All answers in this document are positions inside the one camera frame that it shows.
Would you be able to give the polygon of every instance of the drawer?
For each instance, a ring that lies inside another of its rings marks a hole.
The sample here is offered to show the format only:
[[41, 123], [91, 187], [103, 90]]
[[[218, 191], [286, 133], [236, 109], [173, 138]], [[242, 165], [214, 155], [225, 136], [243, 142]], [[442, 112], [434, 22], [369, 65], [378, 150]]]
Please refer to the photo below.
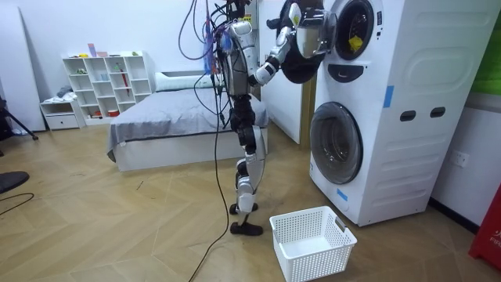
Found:
[[77, 118], [74, 114], [45, 117], [45, 119], [47, 120], [47, 124], [49, 124], [51, 130], [78, 128]]

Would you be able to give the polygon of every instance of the dryer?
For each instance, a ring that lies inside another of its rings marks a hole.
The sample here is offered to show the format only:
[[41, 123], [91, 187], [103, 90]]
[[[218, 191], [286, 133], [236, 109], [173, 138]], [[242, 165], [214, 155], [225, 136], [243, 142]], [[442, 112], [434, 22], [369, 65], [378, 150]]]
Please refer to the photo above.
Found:
[[359, 226], [423, 212], [501, 2], [324, 6], [337, 42], [317, 74], [310, 176]]

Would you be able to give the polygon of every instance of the plastic basket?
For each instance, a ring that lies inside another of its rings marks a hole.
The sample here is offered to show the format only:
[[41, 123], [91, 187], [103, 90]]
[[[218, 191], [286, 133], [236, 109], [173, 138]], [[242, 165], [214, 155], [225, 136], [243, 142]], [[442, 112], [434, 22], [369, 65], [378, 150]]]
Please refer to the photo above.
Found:
[[331, 208], [295, 211], [269, 221], [287, 282], [313, 280], [346, 269], [357, 239]]

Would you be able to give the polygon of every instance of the bed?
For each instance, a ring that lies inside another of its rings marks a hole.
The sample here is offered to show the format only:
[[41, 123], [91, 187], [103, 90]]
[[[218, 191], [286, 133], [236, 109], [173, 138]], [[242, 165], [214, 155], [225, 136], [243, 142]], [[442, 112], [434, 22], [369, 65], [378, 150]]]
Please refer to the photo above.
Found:
[[[162, 85], [158, 77], [156, 83]], [[176, 83], [160, 87], [170, 91], [155, 92], [113, 119], [108, 131], [107, 154], [121, 172], [214, 160], [218, 122], [218, 159], [243, 156], [237, 134], [231, 131], [229, 124], [223, 126], [221, 120], [205, 109], [193, 89], [173, 91], [178, 87], [181, 86]], [[212, 88], [196, 92], [209, 109], [215, 110]], [[223, 107], [228, 102], [224, 94], [221, 96]], [[268, 148], [269, 117], [265, 106], [253, 96], [251, 104], [256, 113], [256, 125], [261, 127]], [[229, 106], [223, 110], [223, 115], [227, 122]]]

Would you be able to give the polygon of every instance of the tripod leg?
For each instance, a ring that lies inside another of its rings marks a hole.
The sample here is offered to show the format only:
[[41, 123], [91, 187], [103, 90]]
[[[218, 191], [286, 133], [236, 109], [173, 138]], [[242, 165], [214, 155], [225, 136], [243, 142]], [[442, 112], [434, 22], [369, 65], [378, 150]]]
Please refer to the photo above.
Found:
[[31, 135], [31, 138], [33, 140], [38, 140], [38, 137], [33, 134], [33, 132], [28, 129], [26, 126], [23, 125], [23, 123], [21, 121], [19, 121], [16, 117], [14, 117], [8, 110], [3, 110], [3, 112], [9, 117], [9, 118], [12, 118], [20, 127], [22, 127], [26, 132], [28, 132], [29, 135]]

